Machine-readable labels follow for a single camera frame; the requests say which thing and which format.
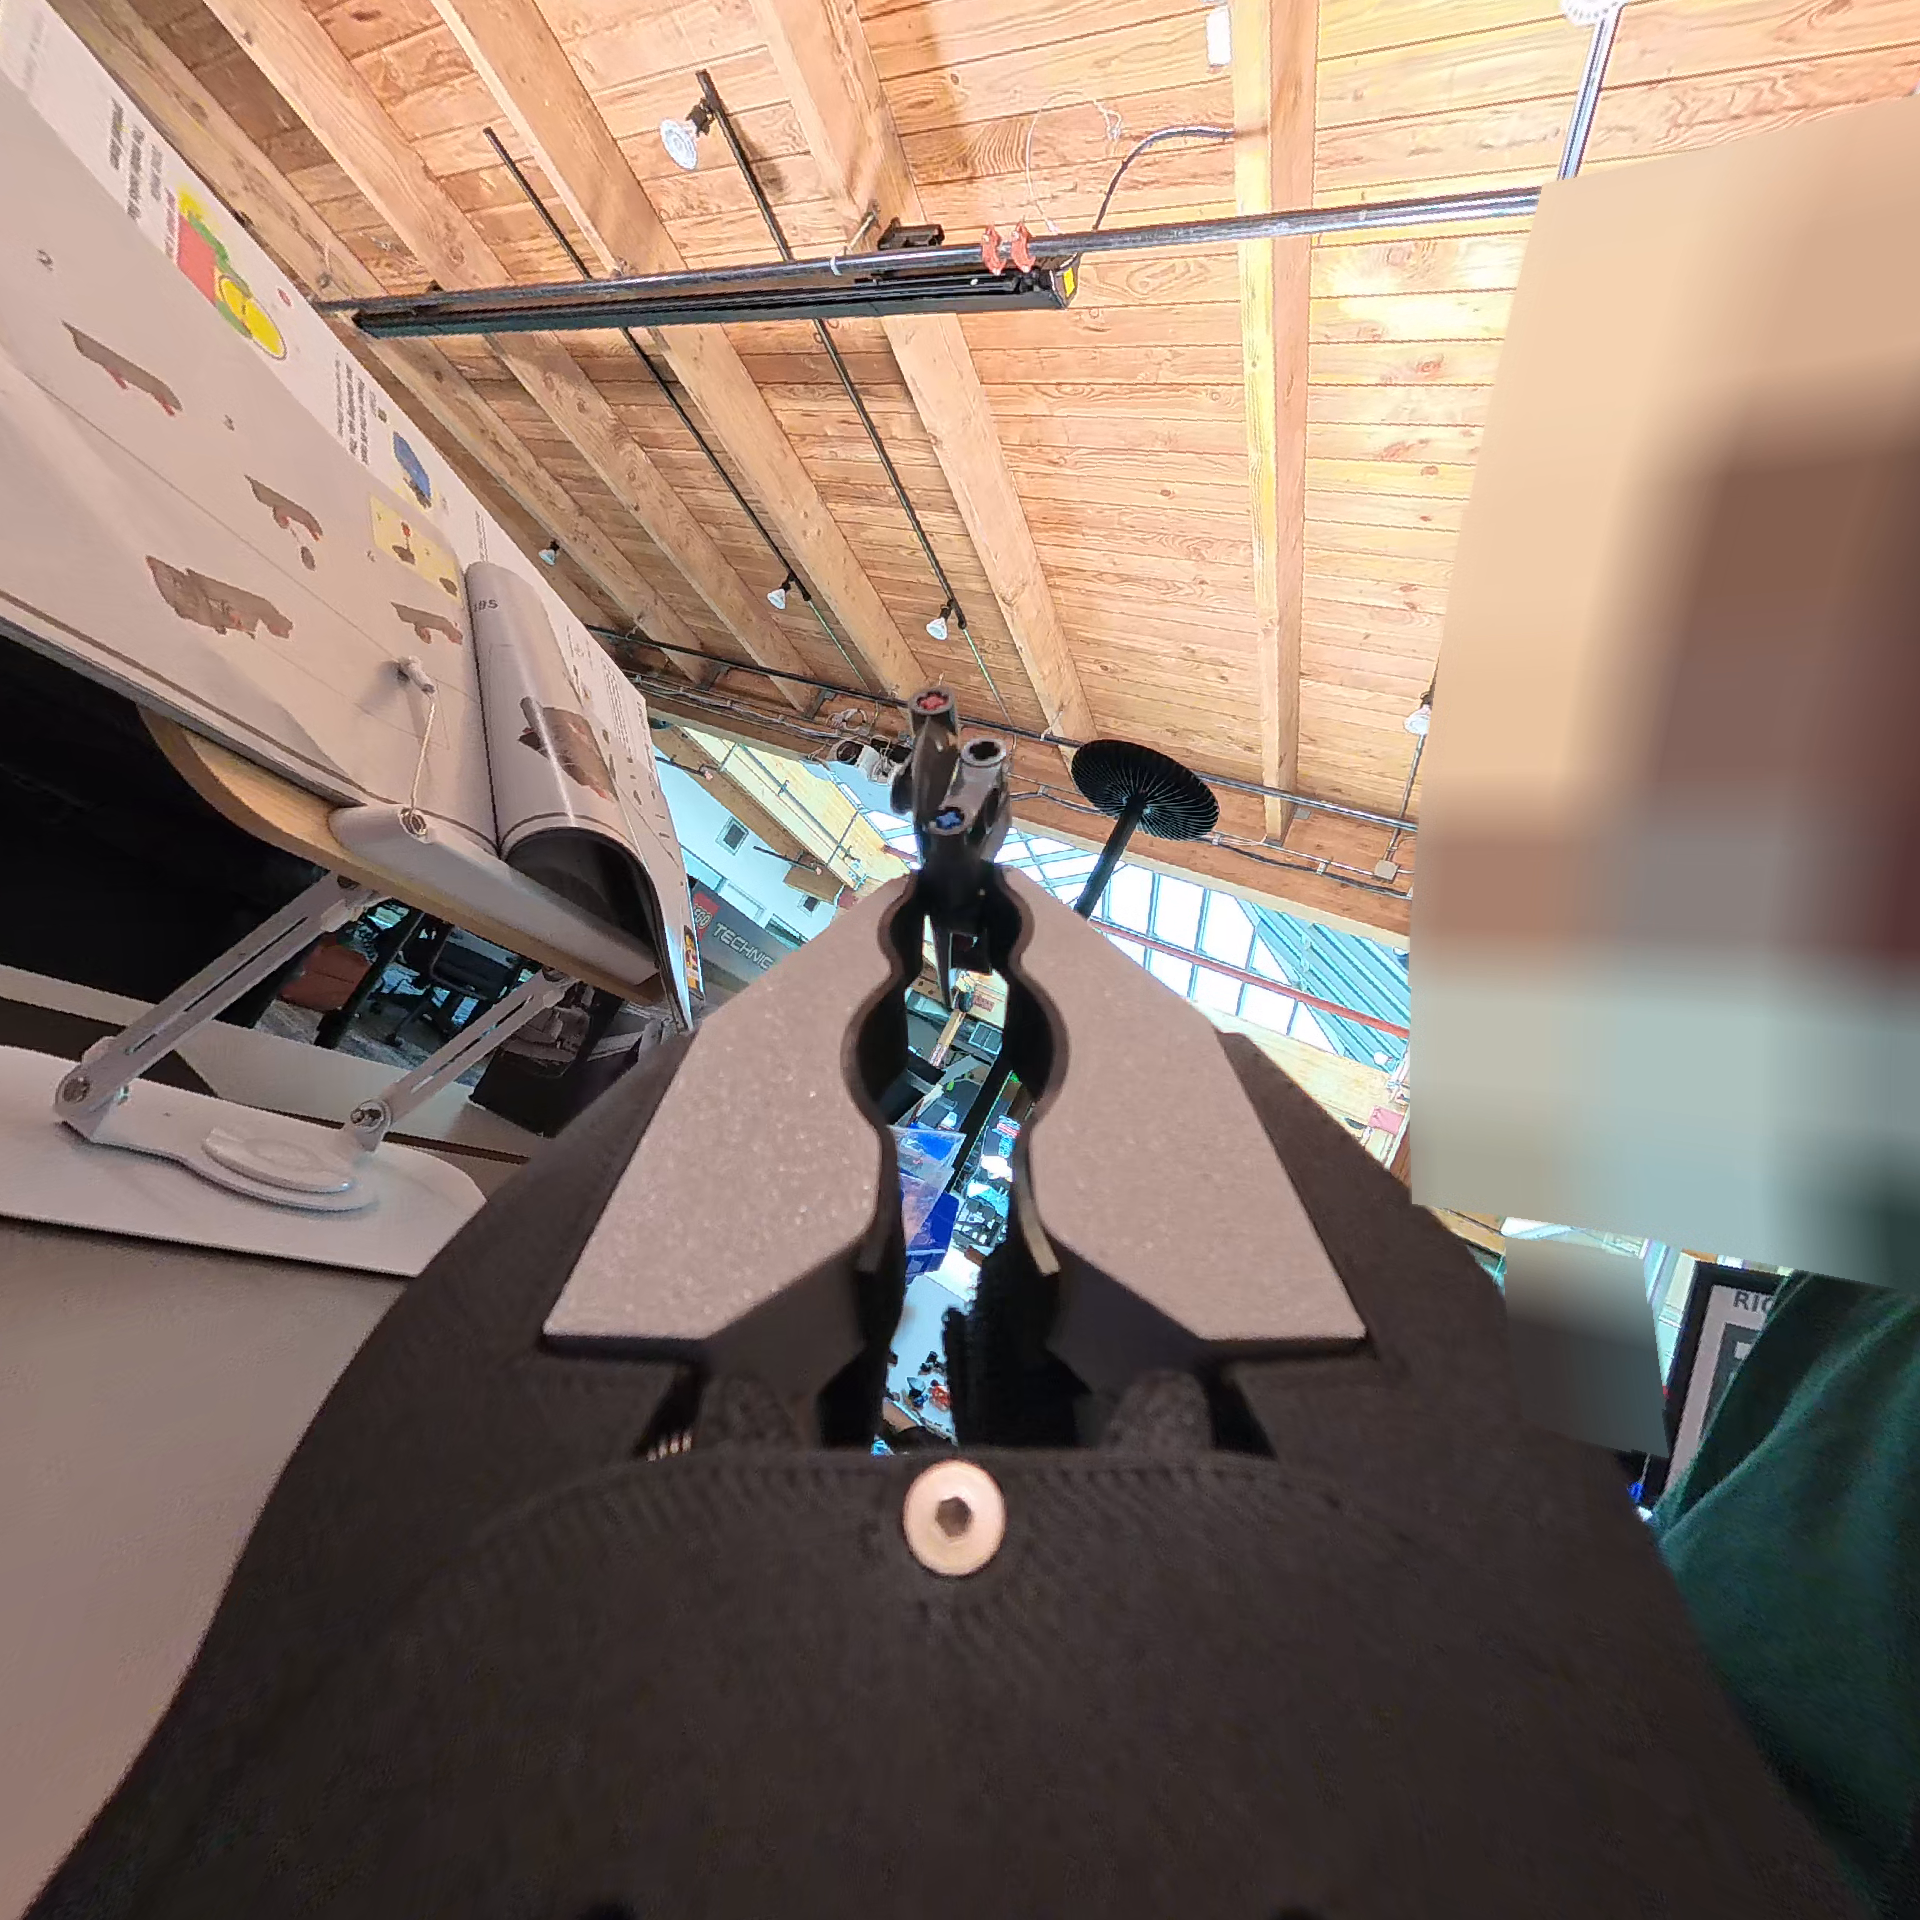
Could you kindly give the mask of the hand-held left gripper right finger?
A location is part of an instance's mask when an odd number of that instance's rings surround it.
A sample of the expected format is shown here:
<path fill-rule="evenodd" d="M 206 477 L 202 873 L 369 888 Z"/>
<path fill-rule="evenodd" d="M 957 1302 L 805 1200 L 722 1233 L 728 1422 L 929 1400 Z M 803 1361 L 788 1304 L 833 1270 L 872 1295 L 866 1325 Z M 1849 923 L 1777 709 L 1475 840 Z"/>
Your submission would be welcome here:
<path fill-rule="evenodd" d="M 995 1420 L 1117 1422 L 1153 1375 L 1250 1422 L 1242 1367 L 1350 1355 L 1354 1299 L 1220 1032 L 1034 879 L 996 875 L 1036 1095 L 995 1257 Z"/>

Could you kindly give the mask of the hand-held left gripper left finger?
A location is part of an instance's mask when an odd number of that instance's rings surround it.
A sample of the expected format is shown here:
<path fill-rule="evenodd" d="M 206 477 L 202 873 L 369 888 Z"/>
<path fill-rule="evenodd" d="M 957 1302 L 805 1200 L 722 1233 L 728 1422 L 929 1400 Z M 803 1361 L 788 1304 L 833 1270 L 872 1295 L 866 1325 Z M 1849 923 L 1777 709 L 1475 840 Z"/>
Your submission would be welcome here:
<path fill-rule="evenodd" d="M 689 1044 L 544 1319 L 561 1352 L 748 1375 L 875 1422 L 906 1299 L 898 1151 L 916 875 L 883 885 Z"/>

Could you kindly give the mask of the small grey lego subassembly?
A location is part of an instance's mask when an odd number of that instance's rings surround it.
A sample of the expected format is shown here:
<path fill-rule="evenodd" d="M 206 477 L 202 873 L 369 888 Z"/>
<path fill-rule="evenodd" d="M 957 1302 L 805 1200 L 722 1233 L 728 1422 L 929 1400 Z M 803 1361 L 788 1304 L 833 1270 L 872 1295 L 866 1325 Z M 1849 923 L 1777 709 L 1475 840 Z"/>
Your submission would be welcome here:
<path fill-rule="evenodd" d="M 946 685 L 916 693 L 908 717 L 908 758 L 896 771 L 892 803 L 915 824 L 916 899 L 940 996 L 954 1004 L 956 968 L 996 967 L 992 901 L 996 853 L 1010 824 L 1012 758 L 1001 735 L 963 735 Z"/>

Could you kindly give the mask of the lego instruction booklet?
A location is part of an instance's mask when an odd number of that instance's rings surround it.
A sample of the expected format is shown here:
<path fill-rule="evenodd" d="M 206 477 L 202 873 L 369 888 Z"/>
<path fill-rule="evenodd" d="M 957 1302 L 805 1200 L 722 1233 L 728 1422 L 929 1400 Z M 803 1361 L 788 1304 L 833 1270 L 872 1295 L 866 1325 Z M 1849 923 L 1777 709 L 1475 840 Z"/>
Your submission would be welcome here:
<path fill-rule="evenodd" d="M 650 716 L 50 5 L 4 5 L 4 633 L 689 1025 Z"/>

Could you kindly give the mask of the black pole with ribbed disc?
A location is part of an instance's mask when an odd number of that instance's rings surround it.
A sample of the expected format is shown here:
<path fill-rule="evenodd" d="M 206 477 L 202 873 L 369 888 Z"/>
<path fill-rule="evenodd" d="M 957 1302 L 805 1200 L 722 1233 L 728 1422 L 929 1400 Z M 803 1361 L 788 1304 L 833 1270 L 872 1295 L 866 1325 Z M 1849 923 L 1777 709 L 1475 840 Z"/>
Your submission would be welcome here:
<path fill-rule="evenodd" d="M 1073 905 L 1082 919 L 1097 912 L 1099 899 L 1139 831 L 1189 843 L 1216 828 L 1219 803 L 1212 785 L 1177 758 L 1140 743 L 1096 739 L 1075 749 L 1070 771 L 1082 798 L 1110 819 L 1097 864 Z"/>

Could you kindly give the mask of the white book stand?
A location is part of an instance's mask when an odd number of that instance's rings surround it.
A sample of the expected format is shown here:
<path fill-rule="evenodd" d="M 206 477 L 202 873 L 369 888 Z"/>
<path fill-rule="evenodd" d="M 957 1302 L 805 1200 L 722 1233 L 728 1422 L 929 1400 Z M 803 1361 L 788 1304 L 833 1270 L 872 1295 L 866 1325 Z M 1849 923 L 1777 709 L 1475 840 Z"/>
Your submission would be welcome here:
<path fill-rule="evenodd" d="M 76 1061 L 4 1046 L 4 1215 L 144 1241 L 283 1257 L 409 1280 L 483 1207 L 474 1179 L 409 1144 L 411 1113 L 589 973 L 689 1031 L 700 953 L 644 716 L 589 638 L 568 638 L 521 582 L 470 600 L 475 701 L 452 717 L 452 668 L 400 655 L 419 720 L 408 800 L 337 807 L 348 864 Z M 261 1110 L 150 1069 L 321 937 L 386 899 L 478 929 L 520 957 L 520 984 L 346 1120 Z"/>

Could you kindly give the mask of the person's green shirt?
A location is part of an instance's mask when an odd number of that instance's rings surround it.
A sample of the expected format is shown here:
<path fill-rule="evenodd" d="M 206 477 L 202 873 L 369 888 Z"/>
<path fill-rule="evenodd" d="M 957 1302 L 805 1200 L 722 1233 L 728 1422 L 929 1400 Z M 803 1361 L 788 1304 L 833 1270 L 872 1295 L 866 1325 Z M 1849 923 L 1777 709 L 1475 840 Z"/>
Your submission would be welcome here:
<path fill-rule="evenodd" d="M 1792 1272 L 1650 1532 L 1774 1775 L 1917 1915 L 1917 1302 Z"/>

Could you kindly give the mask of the black ceiling light track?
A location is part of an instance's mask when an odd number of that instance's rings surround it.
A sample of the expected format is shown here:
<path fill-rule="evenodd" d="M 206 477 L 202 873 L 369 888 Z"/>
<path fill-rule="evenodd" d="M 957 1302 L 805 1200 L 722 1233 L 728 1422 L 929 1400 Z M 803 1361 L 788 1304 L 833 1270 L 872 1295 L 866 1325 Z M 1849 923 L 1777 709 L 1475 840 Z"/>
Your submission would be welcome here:
<path fill-rule="evenodd" d="M 1030 308 L 1059 312 L 1077 296 L 1080 268 L 1080 255 L 1017 260 L 938 246 L 716 272 L 339 300 L 323 301 L 321 312 L 382 340 L 956 318 Z"/>

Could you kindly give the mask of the metal ceiling pipe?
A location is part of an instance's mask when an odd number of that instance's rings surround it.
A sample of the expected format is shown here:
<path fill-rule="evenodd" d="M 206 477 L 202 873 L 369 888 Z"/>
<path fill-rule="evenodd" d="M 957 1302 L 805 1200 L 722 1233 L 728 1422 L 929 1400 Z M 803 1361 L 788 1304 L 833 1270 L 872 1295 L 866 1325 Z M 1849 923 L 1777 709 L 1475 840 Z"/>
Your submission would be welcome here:
<path fill-rule="evenodd" d="M 1153 249 L 1216 249 L 1250 243 L 1277 243 L 1283 238 L 1322 238 L 1332 232 L 1371 232 L 1438 224 L 1497 224 L 1536 212 L 1542 192 L 1546 189 L 1541 185 L 1520 185 L 1424 199 L 1238 212 L 1205 222 L 1189 219 L 1060 231 L 1034 240 L 1030 249 L 1036 259 L 1075 259 Z"/>

